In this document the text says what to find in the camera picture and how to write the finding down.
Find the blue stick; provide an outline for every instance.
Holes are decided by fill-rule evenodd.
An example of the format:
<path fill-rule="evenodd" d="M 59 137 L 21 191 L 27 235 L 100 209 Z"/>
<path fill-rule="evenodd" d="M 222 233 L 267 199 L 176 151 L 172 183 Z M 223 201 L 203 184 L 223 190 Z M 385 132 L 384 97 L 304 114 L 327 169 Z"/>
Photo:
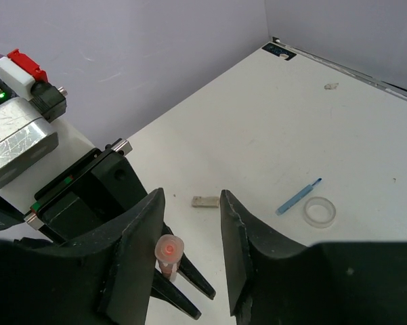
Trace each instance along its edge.
<path fill-rule="evenodd" d="M 278 208 L 276 214 L 282 215 L 283 213 L 288 211 L 291 207 L 296 205 L 304 196 L 309 194 L 313 190 L 313 188 L 320 183 L 320 181 L 322 181 L 322 178 L 318 178 L 318 180 L 316 180 L 313 184 L 305 186 L 301 191 L 296 193 L 290 200 L 288 200 L 280 208 Z"/>

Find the clear plastic tube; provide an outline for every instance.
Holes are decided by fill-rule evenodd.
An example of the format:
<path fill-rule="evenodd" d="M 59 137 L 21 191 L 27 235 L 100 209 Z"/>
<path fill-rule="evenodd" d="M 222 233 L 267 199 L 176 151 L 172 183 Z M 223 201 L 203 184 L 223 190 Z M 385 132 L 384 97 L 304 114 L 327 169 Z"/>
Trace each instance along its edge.
<path fill-rule="evenodd" d="M 164 235 L 155 246 L 155 257 L 158 260 L 161 273 L 167 279 L 174 280 L 184 254 L 184 242 L 174 235 Z"/>

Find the red connector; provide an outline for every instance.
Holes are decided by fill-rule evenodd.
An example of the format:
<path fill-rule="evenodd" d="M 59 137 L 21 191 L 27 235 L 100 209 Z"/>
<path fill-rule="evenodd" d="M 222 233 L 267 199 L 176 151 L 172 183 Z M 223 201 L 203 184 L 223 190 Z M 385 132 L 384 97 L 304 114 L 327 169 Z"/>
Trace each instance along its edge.
<path fill-rule="evenodd" d="M 20 53 L 19 49 L 10 52 L 7 57 L 17 64 L 21 69 L 31 74 L 36 81 L 48 82 L 47 73 L 39 68 L 39 65 L 26 54 Z"/>

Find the white table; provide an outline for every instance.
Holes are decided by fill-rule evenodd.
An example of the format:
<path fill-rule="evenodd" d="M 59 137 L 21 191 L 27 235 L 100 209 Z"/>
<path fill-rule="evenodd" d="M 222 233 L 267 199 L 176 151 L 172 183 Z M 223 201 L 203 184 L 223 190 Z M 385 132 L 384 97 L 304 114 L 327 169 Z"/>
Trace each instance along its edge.
<path fill-rule="evenodd" d="M 339 83 L 325 90 L 328 83 Z M 301 55 L 258 50 L 129 138 L 128 158 L 148 191 L 163 187 L 165 221 L 214 286 L 210 301 L 178 276 L 198 322 L 151 299 L 147 324 L 235 324 L 229 316 L 217 209 L 193 196 L 231 190 L 256 216 L 306 245 L 324 240 L 407 240 L 407 102 Z M 305 200 L 275 210 L 322 177 L 311 196 L 337 208 L 318 230 Z"/>

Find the black label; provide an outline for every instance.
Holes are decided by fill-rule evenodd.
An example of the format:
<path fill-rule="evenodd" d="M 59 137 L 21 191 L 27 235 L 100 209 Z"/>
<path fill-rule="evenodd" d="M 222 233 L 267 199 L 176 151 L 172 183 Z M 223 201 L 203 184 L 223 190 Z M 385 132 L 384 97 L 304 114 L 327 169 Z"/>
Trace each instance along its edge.
<path fill-rule="evenodd" d="M 275 45 L 273 43 L 268 43 L 267 45 L 262 47 L 262 49 L 264 49 L 267 52 L 270 52 L 270 53 L 274 54 L 275 56 L 278 56 L 278 57 L 281 56 L 286 61 L 289 61 L 290 59 L 294 58 L 297 55 L 296 53 L 288 51 L 287 49 L 284 49 L 284 48 L 282 48 L 280 46 L 277 46 L 277 45 Z"/>

